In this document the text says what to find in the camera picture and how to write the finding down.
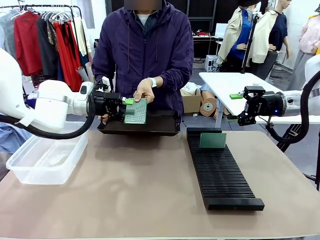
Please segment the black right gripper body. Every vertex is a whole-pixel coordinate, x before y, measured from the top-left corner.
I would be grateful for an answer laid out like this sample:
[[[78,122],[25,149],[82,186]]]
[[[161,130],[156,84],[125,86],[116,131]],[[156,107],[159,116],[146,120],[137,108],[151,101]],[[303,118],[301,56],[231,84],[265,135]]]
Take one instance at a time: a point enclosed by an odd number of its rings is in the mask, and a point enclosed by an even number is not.
[[[284,113],[283,94],[277,92],[274,94],[263,95],[258,100],[257,115],[258,116],[282,116]]]

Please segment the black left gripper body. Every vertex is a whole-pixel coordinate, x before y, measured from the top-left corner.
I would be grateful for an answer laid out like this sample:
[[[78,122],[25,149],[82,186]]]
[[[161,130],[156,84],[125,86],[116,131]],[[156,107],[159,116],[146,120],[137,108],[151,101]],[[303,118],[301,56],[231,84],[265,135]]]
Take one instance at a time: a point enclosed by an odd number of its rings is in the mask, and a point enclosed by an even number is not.
[[[107,103],[110,99],[113,99],[113,93],[95,91],[93,93],[93,99],[95,105],[95,115],[103,116],[108,112]]]

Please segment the person's left hand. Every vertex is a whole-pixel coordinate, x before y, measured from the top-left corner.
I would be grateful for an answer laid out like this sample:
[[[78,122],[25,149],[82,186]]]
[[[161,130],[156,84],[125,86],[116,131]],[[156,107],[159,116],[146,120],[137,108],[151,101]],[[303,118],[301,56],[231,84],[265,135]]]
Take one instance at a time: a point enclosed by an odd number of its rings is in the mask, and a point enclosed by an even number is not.
[[[155,95],[153,88],[157,86],[155,78],[145,78],[137,86],[135,93],[133,94],[134,101],[137,103],[142,99],[146,99],[147,104],[151,103]]]

